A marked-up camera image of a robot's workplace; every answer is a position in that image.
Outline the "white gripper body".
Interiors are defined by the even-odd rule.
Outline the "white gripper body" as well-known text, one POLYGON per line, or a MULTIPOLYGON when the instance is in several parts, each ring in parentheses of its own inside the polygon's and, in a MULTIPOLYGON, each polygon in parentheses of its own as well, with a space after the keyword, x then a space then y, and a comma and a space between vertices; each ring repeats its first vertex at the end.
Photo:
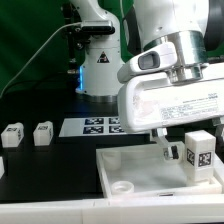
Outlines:
POLYGON ((118 93, 120 124, 126 133, 224 116, 224 69, 206 68, 196 82, 172 85, 164 72, 137 76, 118 93))

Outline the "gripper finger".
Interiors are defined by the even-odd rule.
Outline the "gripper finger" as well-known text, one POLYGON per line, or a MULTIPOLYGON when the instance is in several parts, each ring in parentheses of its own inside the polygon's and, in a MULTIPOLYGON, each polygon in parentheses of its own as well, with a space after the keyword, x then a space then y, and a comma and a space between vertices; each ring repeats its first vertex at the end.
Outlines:
POLYGON ((212 123, 216 128, 215 136, 220 140, 224 140, 224 117, 214 118, 212 123))
POLYGON ((157 128, 151 130, 152 140, 155 141, 162 149, 166 160, 176 160, 179 158, 176 145, 172 145, 167 139, 167 129, 157 128))

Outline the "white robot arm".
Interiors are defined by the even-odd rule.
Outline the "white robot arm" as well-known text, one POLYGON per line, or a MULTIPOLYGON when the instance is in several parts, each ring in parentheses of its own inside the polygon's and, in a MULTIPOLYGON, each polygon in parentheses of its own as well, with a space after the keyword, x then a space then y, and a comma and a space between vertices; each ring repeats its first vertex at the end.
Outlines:
POLYGON ((206 55, 222 35, 224 0, 134 0, 128 62, 120 55, 118 19, 98 0, 70 1, 90 37, 77 91, 116 99, 125 132, 151 132, 171 160, 178 152, 165 128, 224 116, 224 62, 206 55))

